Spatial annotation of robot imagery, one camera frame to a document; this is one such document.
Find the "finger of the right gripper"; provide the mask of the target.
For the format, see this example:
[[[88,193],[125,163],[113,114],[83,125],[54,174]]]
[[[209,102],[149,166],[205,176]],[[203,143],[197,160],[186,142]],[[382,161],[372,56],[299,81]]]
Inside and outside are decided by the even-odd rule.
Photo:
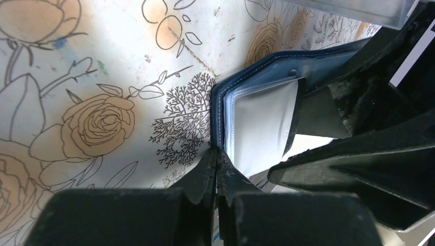
[[[378,223],[407,232],[434,215],[434,110],[289,157],[268,180],[304,192],[356,194]]]
[[[434,33],[434,2],[418,3],[400,30],[381,28],[349,61],[306,95],[328,87],[353,135],[379,131],[434,108],[434,41],[416,61],[412,51]]]

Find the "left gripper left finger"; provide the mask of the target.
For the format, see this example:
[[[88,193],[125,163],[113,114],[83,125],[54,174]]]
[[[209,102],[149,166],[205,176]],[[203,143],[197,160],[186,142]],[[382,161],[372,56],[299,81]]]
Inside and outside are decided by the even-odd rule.
[[[212,245],[217,150],[166,189],[54,195],[26,245]]]

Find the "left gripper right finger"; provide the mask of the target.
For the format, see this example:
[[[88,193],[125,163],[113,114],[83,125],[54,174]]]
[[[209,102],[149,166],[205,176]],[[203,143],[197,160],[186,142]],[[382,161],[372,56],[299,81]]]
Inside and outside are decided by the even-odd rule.
[[[224,245],[381,245],[371,213],[355,195],[266,193],[225,151],[216,156]]]

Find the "clear plastic card box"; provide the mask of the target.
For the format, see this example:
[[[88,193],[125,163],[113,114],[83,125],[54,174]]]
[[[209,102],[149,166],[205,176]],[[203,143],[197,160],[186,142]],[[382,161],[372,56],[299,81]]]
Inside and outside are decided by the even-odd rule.
[[[290,3],[399,30],[419,0],[289,0]]]

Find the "blue leather card holder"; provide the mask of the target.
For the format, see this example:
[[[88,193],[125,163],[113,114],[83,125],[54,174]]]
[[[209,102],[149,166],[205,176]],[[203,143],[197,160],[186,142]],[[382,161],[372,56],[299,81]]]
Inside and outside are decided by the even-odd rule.
[[[211,92],[211,140],[246,177],[291,149],[304,90],[346,63],[367,39],[321,50],[272,53]]]

